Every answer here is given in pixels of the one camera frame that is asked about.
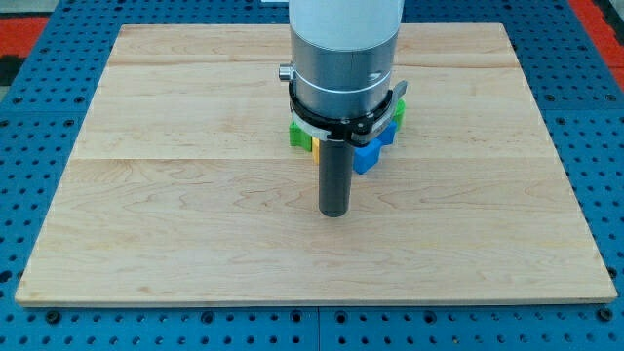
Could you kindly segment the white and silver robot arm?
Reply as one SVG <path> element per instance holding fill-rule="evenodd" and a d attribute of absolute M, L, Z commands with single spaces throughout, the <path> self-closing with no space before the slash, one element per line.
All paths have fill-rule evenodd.
<path fill-rule="evenodd" d="M 292 58 L 279 78 L 306 109 L 360 117 L 385 99 L 403 0 L 291 0 Z"/>

